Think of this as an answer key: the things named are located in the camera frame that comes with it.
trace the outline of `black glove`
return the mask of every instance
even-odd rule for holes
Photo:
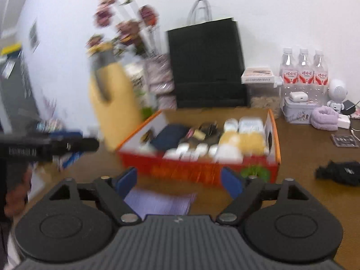
[[[330,161],[327,167],[319,167],[315,171],[316,178],[332,179],[350,186],[360,185],[360,163],[357,161],[335,163]]]

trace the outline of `flower vase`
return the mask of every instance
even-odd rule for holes
[[[105,144],[114,151],[142,122],[141,111],[131,80],[114,58],[112,44],[93,46],[89,54],[89,97]]]

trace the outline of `person's hand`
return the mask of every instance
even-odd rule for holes
[[[32,170],[29,168],[22,178],[22,183],[17,185],[6,195],[6,205],[4,213],[7,217],[12,218],[20,214],[25,208],[25,198],[30,191],[30,181]]]

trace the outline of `purple paper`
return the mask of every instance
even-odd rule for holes
[[[124,201],[144,219],[147,214],[186,215],[195,198],[196,194],[169,196],[147,190],[132,189]]]

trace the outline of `plastic water bottle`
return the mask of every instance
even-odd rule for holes
[[[284,106],[285,97],[289,96],[293,91],[300,91],[297,85],[299,72],[292,55],[292,48],[284,48],[284,54],[281,58],[280,76],[284,80],[281,91],[281,106]]]
[[[284,48],[280,65],[280,76],[284,79],[284,84],[296,84],[298,82],[299,72],[292,55],[292,48]]]
[[[313,69],[316,96],[314,101],[320,105],[325,105],[328,101],[327,85],[329,80],[329,71],[328,66],[324,60],[324,52],[321,50],[315,51]]]
[[[311,84],[314,81],[314,70],[309,59],[309,50],[301,48],[299,54],[299,83]]]
[[[300,91],[305,92],[310,100],[314,100],[314,69],[307,48],[300,49],[298,70]]]
[[[329,73],[328,66],[324,60],[324,52],[320,50],[315,51],[314,56],[314,73],[316,85],[328,85]]]

